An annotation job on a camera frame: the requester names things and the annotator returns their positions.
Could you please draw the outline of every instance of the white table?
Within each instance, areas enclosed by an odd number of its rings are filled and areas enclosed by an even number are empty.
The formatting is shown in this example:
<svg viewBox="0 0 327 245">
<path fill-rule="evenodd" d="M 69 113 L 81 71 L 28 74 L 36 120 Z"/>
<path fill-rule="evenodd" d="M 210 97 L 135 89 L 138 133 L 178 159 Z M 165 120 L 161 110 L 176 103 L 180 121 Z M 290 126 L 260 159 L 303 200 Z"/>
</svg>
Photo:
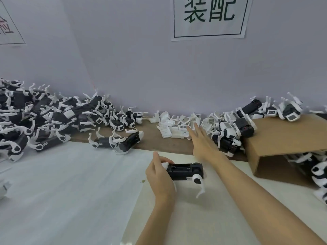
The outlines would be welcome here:
<svg viewBox="0 0 327 245">
<path fill-rule="evenodd" d="M 173 160 L 185 155 L 160 153 Z M 110 149 L 67 142 L 16 163 L 0 163 L 13 183 L 0 201 L 1 245 L 118 245 L 145 179 L 151 151 L 117 156 Z M 250 177 L 247 163 L 236 162 Z M 311 189 L 254 178 L 327 241 L 327 210 Z"/>
</svg>

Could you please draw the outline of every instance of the left hand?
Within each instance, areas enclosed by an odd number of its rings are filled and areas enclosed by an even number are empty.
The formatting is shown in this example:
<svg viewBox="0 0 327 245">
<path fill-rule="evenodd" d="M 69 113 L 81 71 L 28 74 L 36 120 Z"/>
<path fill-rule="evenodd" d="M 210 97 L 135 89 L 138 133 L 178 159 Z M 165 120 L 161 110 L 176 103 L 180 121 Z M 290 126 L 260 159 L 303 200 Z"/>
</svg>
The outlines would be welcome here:
<svg viewBox="0 0 327 245">
<path fill-rule="evenodd" d="M 174 162 L 166 157 L 159 156 L 158 152 L 153 152 L 153 159 L 149 167 L 146 169 L 146 178 L 150 183 L 151 189 L 156 197 L 156 204 L 175 204 L 176 191 L 174 183 L 162 162 L 174 164 Z"/>
</svg>

